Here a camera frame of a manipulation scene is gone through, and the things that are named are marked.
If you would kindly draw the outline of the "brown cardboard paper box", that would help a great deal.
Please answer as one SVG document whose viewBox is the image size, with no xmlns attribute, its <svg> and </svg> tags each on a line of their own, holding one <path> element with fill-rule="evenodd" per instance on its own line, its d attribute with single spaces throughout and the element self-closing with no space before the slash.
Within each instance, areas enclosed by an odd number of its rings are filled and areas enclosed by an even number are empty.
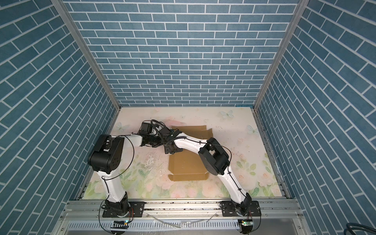
<svg viewBox="0 0 376 235">
<path fill-rule="evenodd" d="M 213 136 L 212 129 L 207 129 L 205 125 L 172 126 L 172 128 L 177 128 L 191 137 L 203 140 Z M 170 171 L 168 178 L 173 182 L 205 181 L 210 174 L 199 155 L 185 149 L 169 156 L 168 170 Z"/>
</svg>

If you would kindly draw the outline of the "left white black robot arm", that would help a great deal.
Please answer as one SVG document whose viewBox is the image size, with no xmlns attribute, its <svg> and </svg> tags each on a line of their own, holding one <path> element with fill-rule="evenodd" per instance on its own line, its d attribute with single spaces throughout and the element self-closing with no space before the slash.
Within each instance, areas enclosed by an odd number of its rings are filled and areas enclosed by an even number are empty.
<svg viewBox="0 0 376 235">
<path fill-rule="evenodd" d="M 121 173 L 118 171 L 123 148 L 130 147 L 135 152 L 138 146 L 159 147 L 163 144 L 161 134 L 151 123 L 145 121 L 136 134 L 99 136 L 88 164 L 98 174 L 106 191 L 106 199 L 101 206 L 104 217 L 125 217 L 132 214 L 127 192 L 120 181 L 125 170 Z"/>
</svg>

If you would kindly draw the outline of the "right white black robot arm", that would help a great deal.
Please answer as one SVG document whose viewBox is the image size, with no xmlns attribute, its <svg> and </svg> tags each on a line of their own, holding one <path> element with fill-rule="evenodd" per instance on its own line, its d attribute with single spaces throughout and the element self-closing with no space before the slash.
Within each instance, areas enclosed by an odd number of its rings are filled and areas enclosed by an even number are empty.
<svg viewBox="0 0 376 235">
<path fill-rule="evenodd" d="M 217 176 L 226 187 L 239 215 L 250 213 L 252 198 L 240 185 L 230 166 L 230 151 L 225 150 L 213 137 L 212 130 L 204 126 L 186 126 L 159 130 L 166 153 L 189 150 L 197 154 L 207 172 Z"/>
</svg>

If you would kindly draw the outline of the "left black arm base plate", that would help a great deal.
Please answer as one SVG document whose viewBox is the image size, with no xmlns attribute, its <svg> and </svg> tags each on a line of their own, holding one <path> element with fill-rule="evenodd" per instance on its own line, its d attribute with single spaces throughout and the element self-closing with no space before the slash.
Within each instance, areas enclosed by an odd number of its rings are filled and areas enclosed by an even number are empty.
<svg viewBox="0 0 376 235">
<path fill-rule="evenodd" d="M 103 209 L 102 216 L 104 218 L 121 218 L 121 217 L 129 217 L 129 218 L 138 218 L 142 217 L 145 208 L 145 202 L 118 202 L 113 203 L 109 202 L 108 200 L 101 206 Z"/>
</svg>

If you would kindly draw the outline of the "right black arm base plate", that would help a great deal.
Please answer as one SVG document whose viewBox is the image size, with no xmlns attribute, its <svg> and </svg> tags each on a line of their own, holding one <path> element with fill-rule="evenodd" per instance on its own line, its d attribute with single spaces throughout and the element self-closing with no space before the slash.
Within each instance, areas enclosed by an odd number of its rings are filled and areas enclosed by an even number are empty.
<svg viewBox="0 0 376 235">
<path fill-rule="evenodd" d="M 257 217 L 261 216 L 261 210 L 258 201 L 250 201 L 248 203 L 238 204 L 233 201 L 221 201 L 219 203 L 222 216 L 224 217 Z"/>
</svg>

